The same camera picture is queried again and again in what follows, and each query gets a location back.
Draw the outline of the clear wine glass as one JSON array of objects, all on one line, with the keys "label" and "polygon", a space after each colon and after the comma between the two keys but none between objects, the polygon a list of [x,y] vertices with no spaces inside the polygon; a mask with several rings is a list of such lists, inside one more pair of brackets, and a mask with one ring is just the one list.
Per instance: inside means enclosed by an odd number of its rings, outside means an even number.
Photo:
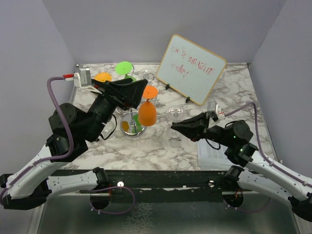
[{"label": "clear wine glass", "polygon": [[140,79],[146,79],[149,83],[155,79],[155,72],[151,68],[144,68],[138,72]]},{"label": "clear wine glass", "polygon": [[116,122],[114,119],[110,120],[105,126],[104,129],[101,132],[101,138],[103,140],[114,140],[116,139]]},{"label": "clear wine glass", "polygon": [[186,117],[185,110],[179,106],[172,106],[168,109],[166,113],[166,117],[168,121],[170,122],[170,125],[166,132],[166,138],[168,140],[168,144],[172,148],[178,148],[181,145],[182,134],[177,132],[176,130],[173,130],[171,128],[171,125],[172,123],[182,122],[185,119]]}]

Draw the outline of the orange wine glass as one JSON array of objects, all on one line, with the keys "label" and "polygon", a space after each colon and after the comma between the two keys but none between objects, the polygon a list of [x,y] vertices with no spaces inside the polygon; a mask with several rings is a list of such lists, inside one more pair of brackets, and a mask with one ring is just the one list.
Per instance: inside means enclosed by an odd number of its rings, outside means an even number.
[{"label": "orange wine glass", "polygon": [[143,92],[144,102],[141,104],[138,111],[138,121],[143,126],[153,126],[156,123],[156,107],[151,102],[152,99],[155,99],[158,95],[158,89],[147,85]]},{"label": "orange wine glass", "polygon": [[106,72],[101,72],[95,75],[94,80],[99,82],[112,81],[112,75]]}]

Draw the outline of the green wine glass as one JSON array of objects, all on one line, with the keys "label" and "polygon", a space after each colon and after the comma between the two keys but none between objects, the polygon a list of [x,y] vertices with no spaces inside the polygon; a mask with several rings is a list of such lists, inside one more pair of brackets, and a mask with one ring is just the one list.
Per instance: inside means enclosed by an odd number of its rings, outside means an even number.
[{"label": "green wine glass", "polygon": [[118,75],[124,75],[124,78],[131,78],[132,81],[136,81],[137,79],[130,75],[131,72],[134,71],[134,66],[128,61],[122,61],[118,63],[115,67],[115,72]]}]

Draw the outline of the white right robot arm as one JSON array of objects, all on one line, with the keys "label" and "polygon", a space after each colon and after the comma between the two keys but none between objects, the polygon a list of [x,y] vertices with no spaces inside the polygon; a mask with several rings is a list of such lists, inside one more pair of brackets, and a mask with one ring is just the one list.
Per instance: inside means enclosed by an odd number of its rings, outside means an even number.
[{"label": "white right robot arm", "polygon": [[234,191],[239,187],[279,199],[300,218],[308,222],[312,220],[310,177],[282,165],[265,155],[259,146],[250,143],[253,133],[245,121],[234,121],[226,127],[210,127],[209,120],[207,113],[201,113],[182,122],[174,122],[171,129],[191,141],[210,140],[227,148],[225,156],[234,164],[224,178],[228,190]]}]

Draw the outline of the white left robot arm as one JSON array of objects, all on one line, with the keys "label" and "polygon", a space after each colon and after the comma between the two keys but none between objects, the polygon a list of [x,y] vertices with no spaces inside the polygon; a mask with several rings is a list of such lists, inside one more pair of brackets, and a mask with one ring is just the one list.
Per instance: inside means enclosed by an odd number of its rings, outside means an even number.
[{"label": "white left robot arm", "polygon": [[47,89],[55,106],[49,117],[52,135],[39,153],[21,170],[0,177],[0,203],[8,210],[30,210],[49,198],[74,191],[103,192],[109,186],[107,174],[97,167],[76,175],[54,175],[59,168],[88,150],[87,143],[102,138],[105,125],[113,119],[116,108],[128,110],[141,102],[147,80],[93,81],[99,91],[88,111],[70,104],[58,104],[49,78]]}]

